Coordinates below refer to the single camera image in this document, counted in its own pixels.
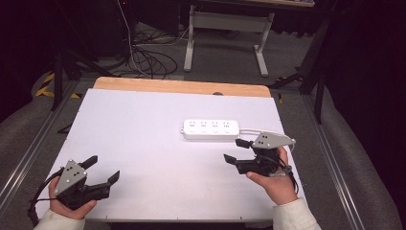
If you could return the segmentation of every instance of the white board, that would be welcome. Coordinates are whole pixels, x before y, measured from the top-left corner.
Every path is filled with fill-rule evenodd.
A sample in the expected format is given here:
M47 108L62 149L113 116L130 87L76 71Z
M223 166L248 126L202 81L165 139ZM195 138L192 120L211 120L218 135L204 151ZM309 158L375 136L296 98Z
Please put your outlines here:
M253 159L234 141L188 141L186 119L236 120L240 128L283 133L272 98L89 89L50 174L69 159L98 155L87 185L120 170L110 198L86 217L101 221L267 221L275 204L223 154ZM255 140L256 136L243 136ZM299 176L290 151L289 164ZM305 197L301 184L299 196ZM41 198L46 198L44 190ZM48 202L39 202L40 217Z

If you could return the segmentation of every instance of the hand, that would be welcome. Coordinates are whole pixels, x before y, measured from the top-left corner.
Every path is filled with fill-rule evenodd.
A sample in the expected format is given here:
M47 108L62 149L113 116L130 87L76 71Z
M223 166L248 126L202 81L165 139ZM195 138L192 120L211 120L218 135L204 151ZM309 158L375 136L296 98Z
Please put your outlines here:
M49 195L50 198L56 198L54 194L54 190L56 188L56 184L59 181L59 176L54 178L49 186ZM92 211L92 209L96 206L96 200L90 200L89 202L83 204L77 210L71 210L70 208L63 205L57 199L51 199L50 209L54 213L60 214L68 219L84 219L84 217Z
M287 165L286 150L283 147L278 147L278 152L281 160ZM255 172L248 172L246 176L265 189L266 193L277 205L283 205L298 199L292 180L288 175L267 177Z

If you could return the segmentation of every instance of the table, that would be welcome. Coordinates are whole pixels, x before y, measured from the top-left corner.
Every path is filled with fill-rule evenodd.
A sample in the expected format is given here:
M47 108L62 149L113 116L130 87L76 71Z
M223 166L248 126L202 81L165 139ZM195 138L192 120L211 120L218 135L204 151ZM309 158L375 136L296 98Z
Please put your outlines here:
M230 1L197 1L197 2L219 2L225 5L230 4ZM289 0L247 0L247 1L234 1L232 4L238 2L261 3L276 6L287 6L295 8L311 8L314 2L300 2ZM268 76L265 61L263 59L263 47L271 29L274 13L271 11L268 17L255 17L243 15L230 15L223 13L210 13L195 11L195 5L191 5L190 19L189 19L189 38L186 50L184 70L189 72L192 69L192 56L193 56L193 30L194 28L208 28L218 30L233 30L243 32L262 33L259 45L254 46L257 62L260 69L260 74L263 77Z
M223 153L253 159L252 151L234 141L188 141L180 134L186 118L233 118L241 127L283 132L265 86L100 78L86 93L51 173L70 158L80 162L93 154L99 163L88 170L86 184L121 171L110 198L88 219L270 221L273 204L264 190L224 162ZM293 159L289 164L299 181ZM47 202L38 203L38 214L47 208Z

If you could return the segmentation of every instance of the power strip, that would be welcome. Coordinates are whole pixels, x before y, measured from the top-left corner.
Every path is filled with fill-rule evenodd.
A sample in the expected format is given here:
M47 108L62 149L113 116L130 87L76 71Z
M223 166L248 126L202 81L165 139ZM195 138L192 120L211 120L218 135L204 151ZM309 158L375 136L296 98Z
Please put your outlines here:
M234 120L188 119L181 133L188 140L236 140L239 128Z

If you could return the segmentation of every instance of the sleeve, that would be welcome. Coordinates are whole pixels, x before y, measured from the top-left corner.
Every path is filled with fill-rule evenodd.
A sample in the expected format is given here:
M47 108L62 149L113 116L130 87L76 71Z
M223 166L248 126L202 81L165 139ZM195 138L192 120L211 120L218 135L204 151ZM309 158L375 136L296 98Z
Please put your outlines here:
M82 230L83 228L84 219L66 218L48 210L34 230Z
M321 230L303 198L275 206L274 230Z

